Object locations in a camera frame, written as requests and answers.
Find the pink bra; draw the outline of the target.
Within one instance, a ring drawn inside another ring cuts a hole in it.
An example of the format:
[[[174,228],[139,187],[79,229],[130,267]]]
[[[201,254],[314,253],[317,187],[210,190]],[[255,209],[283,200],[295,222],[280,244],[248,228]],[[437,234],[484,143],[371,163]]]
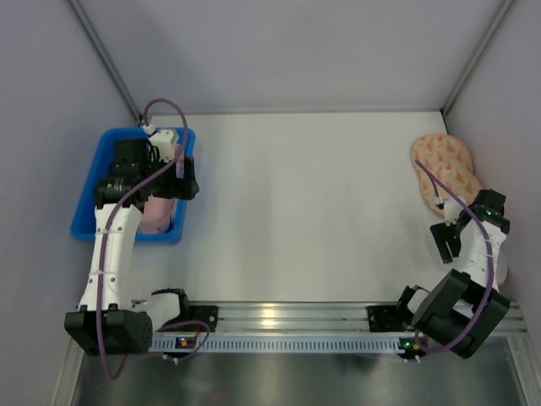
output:
[[[176,162],[171,167],[169,174],[163,173],[152,182],[156,191],[149,196],[145,202],[143,215],[138,227],[142,234],[157,235],[166,233],[172,225],[172,217],[176,208],[176,197],[171,181],[172,173],[178,174],[181,171],[182,161]]]

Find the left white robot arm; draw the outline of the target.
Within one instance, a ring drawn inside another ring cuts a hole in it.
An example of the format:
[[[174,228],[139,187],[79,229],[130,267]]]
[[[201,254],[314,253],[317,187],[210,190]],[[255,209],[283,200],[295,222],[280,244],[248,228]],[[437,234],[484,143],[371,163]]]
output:
[[[192,200],[199,191],[194,160],[186,156],[185,134],[162,129],[153,135],[121,138],[112,144],[107,170],[96,177],[91,204],[95,239],[85,291],[64,328],[89,355],[144,354],[154,331],[179,317],[187,304],[179,288],[164,288],[133,304],[128,275],[139,233],[167,233],[172,214],[149,225],[151,200],[172,204]]]

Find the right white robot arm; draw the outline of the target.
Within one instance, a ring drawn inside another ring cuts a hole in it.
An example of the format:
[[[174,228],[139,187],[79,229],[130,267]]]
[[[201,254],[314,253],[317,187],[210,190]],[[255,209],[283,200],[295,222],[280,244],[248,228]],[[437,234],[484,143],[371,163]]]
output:
[[[442,262],[453,268],[431,290],[405,287],[397,302],[398,315],[413,329],[470,358],[510,309],[499,293],[496,265],[510,231],[504,217],[505,196],[482,189],[467,210],[454,200],[440,207],[445,221],[430,227]]]

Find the white mesh laundry bag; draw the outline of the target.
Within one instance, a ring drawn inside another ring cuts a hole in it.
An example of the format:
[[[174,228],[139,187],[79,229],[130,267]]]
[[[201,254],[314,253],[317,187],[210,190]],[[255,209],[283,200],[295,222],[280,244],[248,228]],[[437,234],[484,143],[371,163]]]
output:
[[[508,275],[508,264],[505,258],[505,253],[501,250],[495,262],[495,282],[498,286],[505,283]]]

